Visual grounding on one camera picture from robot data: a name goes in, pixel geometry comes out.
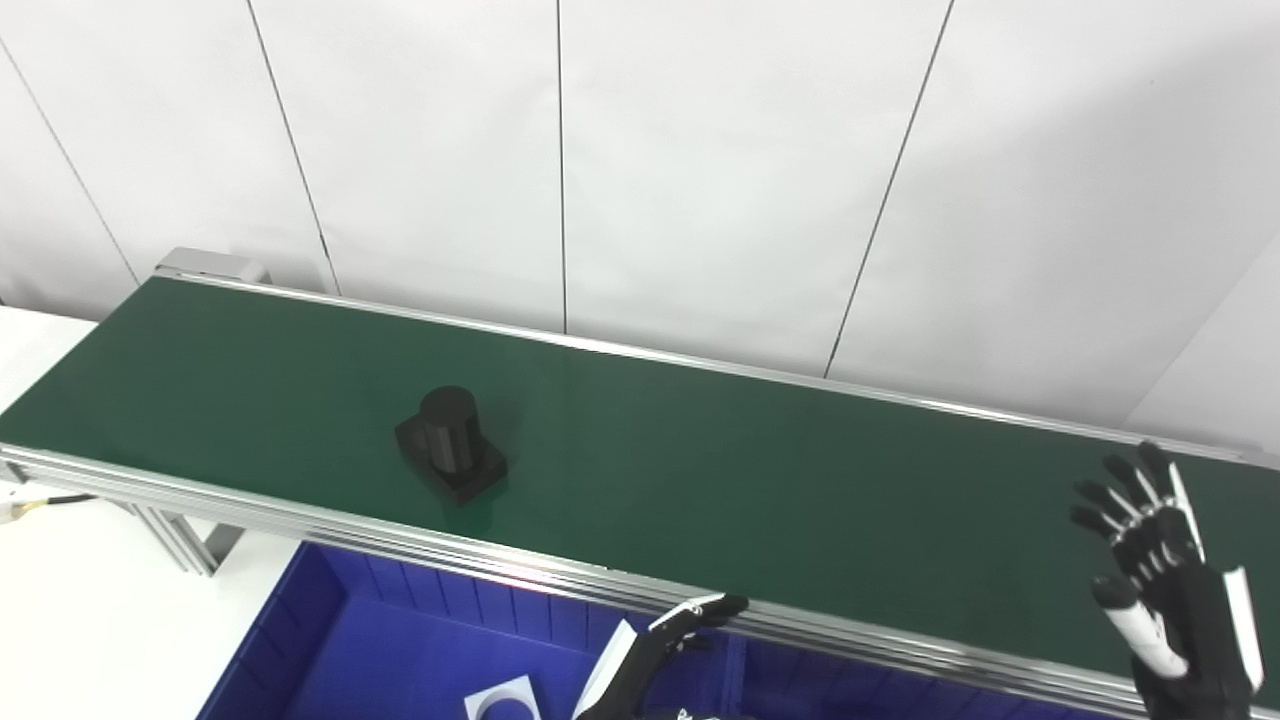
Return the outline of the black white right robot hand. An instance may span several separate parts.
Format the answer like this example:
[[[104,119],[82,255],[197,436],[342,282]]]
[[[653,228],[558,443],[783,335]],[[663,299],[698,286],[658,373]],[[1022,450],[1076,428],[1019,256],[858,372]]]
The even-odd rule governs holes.
[[[1092,597],[1130,651],[1148,717],[1248,719],[1265,661],[1247,571],[1210,564],[1174,459],[1149,439],[1137,454],[1103,460],[1111,484],[1075,486],[1084,503],[1071,521],[1116,564],[1091,580]]]

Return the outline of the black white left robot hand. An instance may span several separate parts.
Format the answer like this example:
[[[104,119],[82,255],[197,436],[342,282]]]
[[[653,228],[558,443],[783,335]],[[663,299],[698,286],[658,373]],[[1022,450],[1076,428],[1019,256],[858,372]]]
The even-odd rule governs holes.
[[[655,678],[681,653],[712,652],[705,629],[727,625],[750,606],[742,594],[685,600],[644,630],[622,620],[605,643],[573,707],[572,719],[640,719]]]

